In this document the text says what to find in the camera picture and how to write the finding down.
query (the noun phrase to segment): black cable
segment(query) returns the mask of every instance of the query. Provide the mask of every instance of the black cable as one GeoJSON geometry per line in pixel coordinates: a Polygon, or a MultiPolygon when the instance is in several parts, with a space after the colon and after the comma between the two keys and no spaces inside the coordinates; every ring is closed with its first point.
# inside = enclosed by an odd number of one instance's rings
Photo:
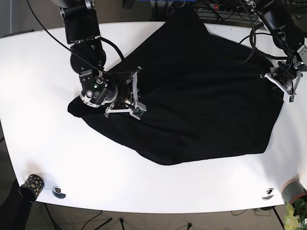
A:
{"type": "MultiPolygon", "coordinates": [[[[239,214],[233,214],[233,211],[230,211],[230,212],[231,212],[231,215],[237,217],[237,216],[240,216],[243,213],[245,213],[247,210],[248,209],[245,209],[244,211],[240,212],[239,214]]],[[[256,217],[270,217],[271,216],[271,211],[270,211],[269,215],[257,215],[257,212],[260,211],[258,208],[254,208],[253,211],[254,211],[256,217]]]]}
{"type": "Polygon", "coordinates": [[[81,230],[83,230],[85,228],[85,226],[93,219],[95,219],[96,217],[98,217],[99,215],[101,215],[103,211],[100,211],[98,215],[94,216],[93,218],[89,219],[84,225],[83,225],[83,228],[81,230]]]}
{"type": "Polygon", "coordinates": [[[248,21],[248,22],[249,22],[249,20],[246,19],[246,18],[244,18],[244,17],[239,13],[239,11],[236,11],[236,12],[237,12],[237,14],[238,14],[242,19],[244,19],[245,21],[248,21]]]}
{"type": "Polygon", "coordinates": [[[235,14],[235,11],[229,16],[229,17],[227,17],[227,18],[224,18],[224,20],[227,20],[227,19],[229,19],[232,15],[234,15],[235,14]]]}
{"type": "Polygon", "coordinates": [[[99,225],[97,228],[95,228],[94,230],[99,230],[101,229],[103,226],[105,226],[107,223],[109,223],[112,220],[112,218],[109,218],[106,222],[104,222],[103,224],[99,225]]]}
{"type": "Polygon", "coordinates": [[[118,53],[121,61],[124,63],[124,69],[126,69],[125,57],[124,57],[123,53],[121,52],[121,50],[113,42],[111,42],[110,40],[107,40],[104,37],[99,37],[98,40],[103,41],[105,43],[108,43],[110,46],[112,46],[116,50],[116,52],[118,53]]]}
{"type": "MultiPolygon", "coordinates": [[[[267,33],[256,33],[256,35],[268,35],[268,36],[272,36],[272,37],[276,37],[276,36],[274,36],[274,35],[272,35],[272,34],[267,34],[267,33]]],[[[240,42],[239,42],[239,44],[241,44],[242,42],[244,42],[246,39],[248,39],[250,37],[250,35],[248,35],[248,36],[246,36],[245,38],[243,38],[240,42]]],[[[273,60],[287,60],[288,59],[288,57],[277,57],[277,56],[272,56],[272,55],[270,55],[270,54],[266,54],[266,53],[263,53],[262,51],[260,51],[260,50],[258,50],[257,48],[255,49],[255,52],[256,53],[258,53],[258,54],[260,54],[260,55],[262,55],[262,56],[264,56],[264,57],[266,57],[266,58],[270,58],[270,59],[273,59],[273,60]]]]}
{"type": "Polygon", "coordinates": [[[59,227],[59,225],[58,225],[58,224],[56,223],[56,221],[52,218],[51,213],[49,212],[49,209],[48,209],[46,203],[44,203],[44,206],[45,206],[45,209],[46,209],[46,211],[47,211],[47,213],[48,213],[48,216],[49,216],[49,218],[50,218],[50,220],[51,220],[51,223],[52,223],[54,229],[55,229],[55,230],[61,230],[61,228],[59,227]]]}
{"type": "Polygon", "coordinates": [[[284,230],[283,222],[282,222],[282,220],[280,219],[280,217],[279,217],[279,215],[278,215],[278,212],[276,211],[275,207],[273,207],[273,211],[274,211],[276,217],[278,218],[278,221],[279,221],[280,225],[282,226],[282,228],[283,228],[283,230],[284,230]]]}
{"type": "Polygon", "coordinates": [[[51,33],[49,33],[49,31],[44,27],[44,25],[40,22],[40,20],[38,19],[38,17],[35,15],[34,11],[32,10],[32,7],[29,3],[29,0],[27,0],[28,6],[30,8],[30,11],[32,12],[33,16],[36,18],[37,22],[41,25],[41,27],[46,31],[46,33],[52,37],[57,43],[59,43],[62,47],[64,47],[65,49],[67,49],[68,51],[70,51],[72,54],[74,54],[76,57],[78,57],[79,59],[81,59],[82,61],[84,61],[86,64],[88,64],[89,66],[93,67],[94,69],[100,70],[99,68],[93,66],[92,64],[90,64],[89,62],[87,62],[84,58],[80,57],[78,54],[76,54],[75,52],[73,52],[71,49],[67,48],[63,43],[61,43],[59,40],[57,40],[51,33]]]}
{"type": "Polygon", "coordinates": [[[240,216],[240,215],[242,215],[243,213],[245,213],[247,210],[248,210],[248,209],[245,209],[243,212],[241,212],[241,213],[239,213],[239,214],[233,214],[232,211],[230,211],[230,212],[231,212],[231,215],[237,217],[237,216],[240,216]]]}
{"type": "MultiPolygon", "coordinates": [[[[68,47],[66,47],[63,43],[61,43],[59,40],[57,40],[51,33],[49,33],[49,31],[45,28],[45,26],[40,22],[40,20],[38,19],[38,17],[35,15],[34,11],[32,10],[32,7],[29,3],[29,0],[27,0],[27,3],[28,3],[28,6],[30,8],[30,11],[32,12],[33,16],[36,18],[36,20],[38,21],[38,23],[42,26],[42,28],[44,29],[44,31],[50,36],[52,37],[57,43],[59,43],[62,47],[64,47],[65,49],[67,49],[68,51],[70,51],[72,54],[74,54],[76,57],[78,57],[79,59],[81,59],[82,61],[84,61],[86,64],[88,64],[89,66],[93,67],[94,69],[97,69],[99,71],[101,71],[99,68],[93,66],[91,63],[89,63],[88,61],[86,61],[84,58],[82,58],[81,56],[79,56],[78,54],[76,54],[74,51],[72,51],[71,49],[69,49],[68,47]]],[[[122,52],[120,51],[120,49],[115,45],[113,44],[111,41],[103,38],[103,37],[100,37],[101,41],[104,41],[106,43],[108,43],[109,45],[111,45],[116,51],[117,53],[119,54],[121,60],[123,61],[124,56],[122,54],[122,52]]],[[[111,73],[111,74],[121,74],[121,73],[130,73],[131,71],[127,71],[127,72],[120,72],[120,73],[111,73]]]]}
{"type": "Polygon", "coordinates": [[[215,9],[213,9],[208,3],[206,3],[204,0],[201,0],[203,2],[203,4],[205,4],[212,12],[214,12],[218,18],[220,18],[222,20],[222,22],[225,23],[225,25],[227,25],[227,23],[225,22],[225,20],[220,16],[220,14],[218,12],[216,12],[215,9]]]}
{"type": "Polygon", "coordinates": [[[251,59],[251,57],[253,56],[253,54],[255,52],[255,49],[256,49],[256,30],[255,30],[255,25],[254,25],[253,19],[251,18],[251,15],[250,15],[248,9],[246,8],[246,6],[242,2],[242,0],[239,0],[239,2],[241,4],[241,6],[243,7],[243,9],[245,10],[245,12],[248,14],[248,18],[250,20],[251,27],[252,27],[252,32],[253,32],[253,35],[254,35],[254,41],[253,41],[252,50],[251,50],[248,58],[246,60],[244,60],[243,62],[240,62],[240,64],[244,64],[244,63],[247,63],[251,59]]]}
{"type": "Polygon", "coordinates": [[[256,217],[270,217],[272,215],[271,210],[269,210],[270,211],[269,215],[257,215],[257,212],[259,212],[260,210],[261,210],[260,208],[253,209],[256,217]]]}

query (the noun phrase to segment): patterned cup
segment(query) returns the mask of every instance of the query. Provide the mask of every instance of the patterned cup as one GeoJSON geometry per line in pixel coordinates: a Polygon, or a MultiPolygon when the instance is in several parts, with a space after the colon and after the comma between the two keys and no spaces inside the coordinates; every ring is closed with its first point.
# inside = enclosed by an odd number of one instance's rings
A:
{"type": "Polygon", "coordinates": [[[38,195],[43,190],[45,184],[42,178],[32,174],[19,188],[20,195],[27,201],[36,201],[38,195]]]}

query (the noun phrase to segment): white table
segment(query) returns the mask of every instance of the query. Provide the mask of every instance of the white table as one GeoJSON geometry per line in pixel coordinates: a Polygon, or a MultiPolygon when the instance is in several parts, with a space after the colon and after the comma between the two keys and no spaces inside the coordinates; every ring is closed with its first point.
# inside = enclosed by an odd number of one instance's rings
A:
{"type": "MultiPolygon", "coordinates": [[[[101,24],[100,30],[127,56],[162,25],[110,23],[101,24]]],[[[206,27],[237,42],[250,32],[206,27]]],[[[63,28],[51,33],[66,44],[63,28]]],[[[269,36],[259,35],[257,46],[284,55],[269,36]]],[[[109,45],[104,49],[109,69],[119,57],[109,45]]],[[[161,166],[67,112],[81,91],[70,56],[45,32],[0,39],[3,132],[19,184],[32,173],[44,179],[38,201],[122,212],[217,212],[280,205],[279,188],[297,174],[307,185],[307,79],[301,80],[295,102],[284,105],[264,154],[161,166]],[[54,186],[67,197],[55,198],[54,186]],[[264,201],[268,188],[275,189],[275,196],[264,201]]]]}

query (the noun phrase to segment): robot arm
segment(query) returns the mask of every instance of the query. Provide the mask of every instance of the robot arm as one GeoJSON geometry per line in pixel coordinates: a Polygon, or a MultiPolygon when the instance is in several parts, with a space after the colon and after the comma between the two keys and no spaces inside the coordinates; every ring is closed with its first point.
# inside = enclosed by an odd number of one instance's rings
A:
{"type": "Polygon", "coordinates": [[[259,16],[266,28],[274,36],[275,45],[288,56],[286,62],[279,61],[278,68],[272,68],[271,73],[265,75],[275,83],[284,93],[288,94],[292,102],[295,89],[302,71],[307,71],[307,48],[305,38],[281,0],[246,0],[247,5],[259,16]]]}
{"type": "MultiPolygon", "coordinates": [[[[71,66],[80,77],[82,101],[94,108],[108,105],[105,113],[107,117],[109,113],[129,112],[131,116],[140,119],[146,112],[146,106],[138,101],[137,93],[137,74],[141,68],[122,73],[104,71],[106,54],[101,41],[108,42],[115,49],[117,47],[100,36],[94,1],[52,1],[60,6],[67,43],[78,55],[72,53],[71,66]]],[[[260,17],[274,36],[275,45],[288,56],[286,62],[279,62],[279,67],[273,68],[271,73],[264,77],[275,83],[290,96],[290,101],[293,101],[301,71],[306,70],[307,64],[307,48],[304,45],[303,33],[294,24],[281,0],[245,0],[245,4],[260,17]]],[[[118,48],[117,52],[124,61],[118,48]]]]}
{"type": "Polygon", "coordinates": [[[137,74],[141,68],[125,70],[126,72],[122,73],[104,71],[106,54],[102,41],[113,46],[121,60],[125,60],[115,44],[100,36],[94,1],[52,1],[60,6],[67,43],[71,45],[73,51],[71,67],[79,74],[82,85],[81,100],[93,108],[108,105],[105,113],[107,117],[109,113],[128,112],[131,116],[140,119],[146,112],[146,106],[138,101],[137,93],[137,74]]]}

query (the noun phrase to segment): black cloth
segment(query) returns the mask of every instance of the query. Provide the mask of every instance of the black cloth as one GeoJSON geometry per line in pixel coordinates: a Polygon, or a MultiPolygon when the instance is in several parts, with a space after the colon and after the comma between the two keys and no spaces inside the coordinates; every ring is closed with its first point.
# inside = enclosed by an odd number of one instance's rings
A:
{"type": "MultiPolygon", "coordinates": [[[[138,75],[147,112],[93,109],[76,98],[68,111],[106,137],[161,165],[263,153],[283,105],[283,93],[260,79],[271,63],[250,49],[209,35],[190,7],[180,8],[127,57],[138,75]]],[[[112,71],[121,71],[123,64],[112,71]]]]}

